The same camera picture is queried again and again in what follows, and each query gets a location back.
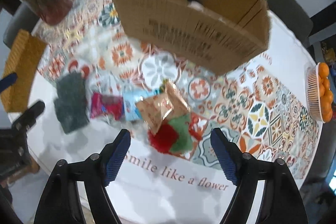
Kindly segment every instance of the wicker basket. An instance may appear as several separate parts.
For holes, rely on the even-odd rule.
[[[319,96],[319,63],[314,68],[308,69],[306,91],[309,114],[315,121],[324,122]]]

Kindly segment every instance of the blue package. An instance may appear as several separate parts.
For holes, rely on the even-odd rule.
[[[125,119],[126,121],[135,121],[140,120],[141,115],[138,111],[135,103],[157,95],[160,93],[159,89],[147,91],[147,90],[133,90],[133,91],[124,91],[123,98],[124,98],[124,109],[125,109]]]

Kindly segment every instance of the cardboard box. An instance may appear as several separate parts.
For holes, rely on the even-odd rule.
[[[222,75],[268,48],[266,0],[113,0],[125,33]]]

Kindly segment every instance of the metal screw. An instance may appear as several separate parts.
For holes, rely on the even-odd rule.
[[[91,159],[91,160],[97,160],[97,159],[99,159],[99,154],[98,154],[98,153],[94,153],[94,154],[92,154],[92,155],[90,156],[90,159]]]
[[[67,162],[66,160],[59,160],[59,161],[57,162],[57,165],[58,165],[58,166],[62,166],[62,165],[64,165],[66,162]]]
[[[18,152],[19,155],[22,157],[25,151],[24,151],[23,148],[20,146],[19,149],[17,150],[17,152]]]
[[[277,164],[279,165],[284,165],[285,164],[285,161],[282,159],[282,158],[278,158],[275,160],[277,162]]]
[[[252,155],[250,153],[243,153],[243,158],[249,160],[252,158]]]

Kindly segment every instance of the green sponge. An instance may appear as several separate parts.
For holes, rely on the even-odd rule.
[[[168,124],[178,133],[177,141],[171,146],[170,153],[185,153],[193,149],[193,140],[189,134],[190,114],[171,119]]]
[[[54,100],[57,120],[68,134],[89,123],[86,115],[85,85],[82,75],[70,73],[56,83],[58,98]]]

